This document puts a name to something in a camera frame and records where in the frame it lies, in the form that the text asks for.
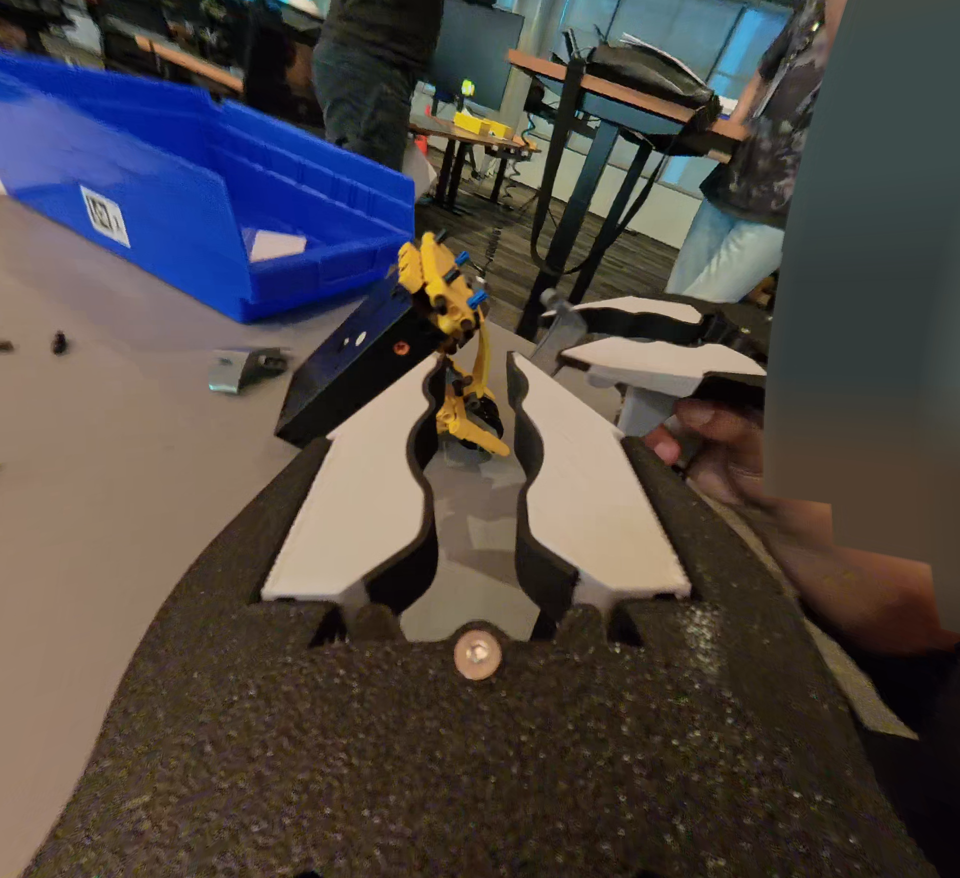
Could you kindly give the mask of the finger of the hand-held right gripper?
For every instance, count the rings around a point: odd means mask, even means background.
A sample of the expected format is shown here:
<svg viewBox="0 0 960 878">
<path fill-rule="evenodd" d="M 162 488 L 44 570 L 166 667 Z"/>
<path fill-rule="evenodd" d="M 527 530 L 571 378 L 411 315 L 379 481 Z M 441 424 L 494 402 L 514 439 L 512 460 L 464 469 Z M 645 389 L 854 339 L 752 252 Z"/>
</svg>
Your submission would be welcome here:
<svg viewBox="0 0 960 878">
<path fill-rule="evenodd" d="M 623 390 L 617 427 L 628 437 L 646 437 L 690 397 L 756 413 L 765 403 L 765 369 L 724 344 L 602 337 L 566 348 L 558 358 L 585 371 L 598 388 Z"/>
<path fill-rule="evenodd" d="M 575 341 L 589 336 L 701 341 L 707 333 L 707 317 L 690 304 L 626 296 L 564 308 L 562 332 Z"/>
</svg>

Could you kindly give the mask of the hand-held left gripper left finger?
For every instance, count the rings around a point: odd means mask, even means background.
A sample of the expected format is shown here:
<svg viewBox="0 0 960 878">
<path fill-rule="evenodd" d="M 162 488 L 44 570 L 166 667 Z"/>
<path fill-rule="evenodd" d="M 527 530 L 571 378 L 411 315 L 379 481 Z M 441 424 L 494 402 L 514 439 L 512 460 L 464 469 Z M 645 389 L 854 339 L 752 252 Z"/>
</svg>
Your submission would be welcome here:
<svg viewBox="0 0 960 878">
<path fill-rule="evenodd" d="M 439 561 L 425 469 L 438 449 L 442 371 L 428 356 L 327 436 L 261 602 L 326 602 L 343 616 L 379 605 L 401 616 L 426 595 Z"/>
</svg>

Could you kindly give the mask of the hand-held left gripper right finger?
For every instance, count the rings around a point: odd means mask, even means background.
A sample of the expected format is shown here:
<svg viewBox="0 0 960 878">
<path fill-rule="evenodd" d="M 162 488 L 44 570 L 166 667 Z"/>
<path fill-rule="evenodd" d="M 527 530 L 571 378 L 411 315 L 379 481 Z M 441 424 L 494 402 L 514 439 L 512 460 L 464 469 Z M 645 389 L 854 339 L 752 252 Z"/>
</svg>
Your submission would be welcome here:
<svg viewBox="0 0 960 878">
<path fill-rule="evenodd" d="M 612 422 L 518 352 L 506 358 L 517 499 L 514 568 L 542 618 L 605 619 L 632 601 L 687 600 L 692 585 Z"/>
</svg>

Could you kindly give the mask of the grey curved brick panel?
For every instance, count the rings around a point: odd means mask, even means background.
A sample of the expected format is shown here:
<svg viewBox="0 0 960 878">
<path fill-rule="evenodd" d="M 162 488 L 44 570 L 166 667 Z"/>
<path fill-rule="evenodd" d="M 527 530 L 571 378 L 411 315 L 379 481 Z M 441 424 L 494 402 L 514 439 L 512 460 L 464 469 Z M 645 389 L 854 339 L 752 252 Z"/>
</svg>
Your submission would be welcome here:
<svg viewBox="0 0 960 878">
<path fill-rule="evenodd" d="M 221 348 L 213 352 L 208 389 L 237 395 L 258 382 L 278 377 L 289 368 L 289 356 L 278 347 Z"/>
<path fill-rule="evenodd" d="M 556 288 L 547 288 L 539 299 L 543 307 L 541 317 L 546 319 L 546 325 L 535 344 L 531 362 L 554 378 L 561 370 L 564 353 L 585 344 L 591 333 L 581 312 L 560 296 Z"/>
</svg>

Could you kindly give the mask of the yellow black toy brick model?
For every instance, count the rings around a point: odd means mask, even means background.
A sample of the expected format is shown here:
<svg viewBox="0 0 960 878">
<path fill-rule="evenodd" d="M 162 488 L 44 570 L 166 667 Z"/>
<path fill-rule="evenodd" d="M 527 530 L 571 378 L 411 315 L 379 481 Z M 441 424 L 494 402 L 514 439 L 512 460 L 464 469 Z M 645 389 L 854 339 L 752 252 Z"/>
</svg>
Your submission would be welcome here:
<svg viewBox="0 0 960 878">
<path fill-rule="evenodd" d="M 408 241 L 365 300 L 295 369 L 274 435 L 297 448 L 326 437 L 426 359 L 438 372 L 436 430 L 507 457 L 490 389 L 488 294 L 445 232 Z"/>
</svg>

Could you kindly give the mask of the person's right forearm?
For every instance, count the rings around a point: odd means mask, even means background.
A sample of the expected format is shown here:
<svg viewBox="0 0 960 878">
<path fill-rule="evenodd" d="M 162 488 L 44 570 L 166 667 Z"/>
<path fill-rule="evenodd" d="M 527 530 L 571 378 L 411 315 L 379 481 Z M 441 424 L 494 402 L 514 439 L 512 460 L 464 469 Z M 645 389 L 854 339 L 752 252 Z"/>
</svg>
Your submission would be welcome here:
<svg viewBox="0 0 960 878">
<path fill-rule="evenodd" d="M 798 597 L 859 648 L 879 655 L 952 652 L 927 564 L 834 542 L 826 503 L 770 500 L 739 509 Z"/>
</svg>

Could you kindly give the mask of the person's right hand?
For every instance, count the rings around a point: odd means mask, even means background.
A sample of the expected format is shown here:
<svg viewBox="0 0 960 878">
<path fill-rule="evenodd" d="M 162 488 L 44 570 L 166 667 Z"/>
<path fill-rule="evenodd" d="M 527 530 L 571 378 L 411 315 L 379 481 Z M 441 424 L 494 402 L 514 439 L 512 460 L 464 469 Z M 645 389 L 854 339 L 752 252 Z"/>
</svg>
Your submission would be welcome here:
<svg viewBox="0 0 960 878">
<path fill-rule="evenodd" d="M 736 511 L 763 510 L 763 416 L 750 409 L 686 398 L 675 404 L 672 425 L 660 424 L 642 437 L 662 462 L 677 466 L 692 444 L 685 466 L 690 484 Z"/>
</svg>

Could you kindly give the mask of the brown top standing desk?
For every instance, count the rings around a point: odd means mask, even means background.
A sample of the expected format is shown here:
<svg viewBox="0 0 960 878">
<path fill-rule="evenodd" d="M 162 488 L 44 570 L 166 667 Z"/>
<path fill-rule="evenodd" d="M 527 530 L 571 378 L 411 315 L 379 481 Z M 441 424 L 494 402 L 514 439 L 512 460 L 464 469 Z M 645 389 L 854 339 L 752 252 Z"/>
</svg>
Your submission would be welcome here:
<svg viewBox="0 0 960 878">
<path fill-rule="evenodd" d="M 556 288 L 564 277 L 576 275 L 571 300 L 575 304 L 583 300 L 604 256 L 650 197 L 669 158 L 678 154 L 728 162 L 737 145 L 746 139 L 747 130 L 718 114 L 712 122 L 707 122 L 706 118 L 713 116 L 710 109 L 691 109 L 589 74 L 586 62 L 576 57 L 561 64 L 513 49 L 508 53 L 508 60 L 512 68 L 559 93 L 530 234 L 530 256 L 536 266 L 536 276 L 515 328 L 517 335 L 532 341 L 545 309 L 542 295 Z M 553 200 L 554 183 L 568 140 L 580 116 L 596 120 L 598 126 L 543 256 L 538 249 L 539 237 Z M 638 139 L 638 146 L 623 183 L 585 259 L 579 265 L 569 266 L 614 146 L 618 138 L 630 136 Z"/>
</svg>

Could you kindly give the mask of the low wooden desk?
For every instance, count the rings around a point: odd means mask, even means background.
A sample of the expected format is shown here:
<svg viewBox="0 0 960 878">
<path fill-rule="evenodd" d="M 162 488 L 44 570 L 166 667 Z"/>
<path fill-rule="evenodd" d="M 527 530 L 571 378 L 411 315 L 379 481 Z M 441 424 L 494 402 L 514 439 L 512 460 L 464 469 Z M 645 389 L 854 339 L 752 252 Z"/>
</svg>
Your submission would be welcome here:
<svg viewBox="0 0 960 878">
<path fill-rule="evenodd" d="M 461 214 L 464 211 L 458 206 L 458 197 L 467 159 L 474 148 L 481 148 L 487 157 L 499 163 L 490 195 L 486 199 L 493 205 L 499 203 L 507 176 L 508 162 L 529 160 L 539 151 L 534 143 L 523 140 L 520 136 L 500 138 L 494 135 L 479 135 L 456 125 L 453 121 L 436 116 L 411 116 L 409 130 L 415 137 L 444 140 L 445 149 L 432 204 L 454 214 Z"/>
</svg>

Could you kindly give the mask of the clear plastic bag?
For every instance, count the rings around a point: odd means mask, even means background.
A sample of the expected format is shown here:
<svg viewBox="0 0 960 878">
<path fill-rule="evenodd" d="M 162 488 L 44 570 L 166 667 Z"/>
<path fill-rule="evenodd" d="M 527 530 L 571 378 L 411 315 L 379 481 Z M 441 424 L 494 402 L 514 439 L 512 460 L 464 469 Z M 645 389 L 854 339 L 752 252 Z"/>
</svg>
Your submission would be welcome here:
<svg viewBox="0 0 960 878">
<path fill-rule="evenodd" d="M 308 236 L 263 228 L 244 228 L 242 240 L 249 264 L 294 258 L 305 253 Z"/>
</svg>

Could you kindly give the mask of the dark computer monitor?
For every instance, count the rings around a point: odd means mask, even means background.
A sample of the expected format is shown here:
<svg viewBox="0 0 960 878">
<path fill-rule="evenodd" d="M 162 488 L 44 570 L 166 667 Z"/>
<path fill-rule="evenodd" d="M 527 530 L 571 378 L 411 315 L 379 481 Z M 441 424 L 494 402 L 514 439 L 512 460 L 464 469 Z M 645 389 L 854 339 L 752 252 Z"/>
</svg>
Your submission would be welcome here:
<svg viewBox="0 0 960 878">
<path fill-rule="evenodd" d="M 519 46 L 524 24 L 512 11 L 444 0 L 438 43 L 422 80 L 448 102 L 467 80 L 474 87 L 470 102 L 497 112 L 512 70 L 508 55 Z"/>
</svg>

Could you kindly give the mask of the blue plastic storage bin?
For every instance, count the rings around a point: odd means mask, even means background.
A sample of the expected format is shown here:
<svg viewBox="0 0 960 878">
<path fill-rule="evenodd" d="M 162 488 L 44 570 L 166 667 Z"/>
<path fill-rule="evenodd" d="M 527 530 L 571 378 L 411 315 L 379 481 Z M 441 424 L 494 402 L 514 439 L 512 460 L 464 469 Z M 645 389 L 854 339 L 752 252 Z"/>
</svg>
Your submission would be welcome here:
<svg viewBox="0 0 960 878">
<path fill-rule="evenodd" d="M 2 187 L 248 324 L 378 282 L 414 236 L 413 181 L 203 89 L 2 52 Z M 248 263 L 244 228 L 308 237 Z"/>
</svg>

